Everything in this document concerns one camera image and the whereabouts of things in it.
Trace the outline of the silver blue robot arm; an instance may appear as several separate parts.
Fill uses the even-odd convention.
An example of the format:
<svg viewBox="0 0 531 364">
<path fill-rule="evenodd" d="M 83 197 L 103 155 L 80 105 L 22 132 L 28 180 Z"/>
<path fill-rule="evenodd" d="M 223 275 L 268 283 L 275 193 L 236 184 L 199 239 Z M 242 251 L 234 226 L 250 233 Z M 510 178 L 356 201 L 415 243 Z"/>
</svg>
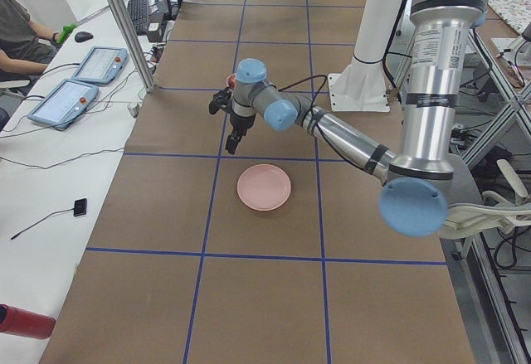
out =
<svg viewBox="0 0 531 364">
<path fill-rule="evenodd" d="M 276 131 L 299 125 L 323 139 L 339 156 L 378 178 L 378 207 L 395 231 L 455 239 L 450 226 L 455 169 L 448 145 L 454 123 L 468 31 L 485 18 L 487 0 L 412 0 L 415 26 L 404 125 L 399 153 L 346 124 L 312 98 L 280 92 L 257 59 L 241 61 L 236 83 L 226 88 L 224 109 L 232 131 L 226 149 L 238 143 L 261 116 Z"/>
</svg>

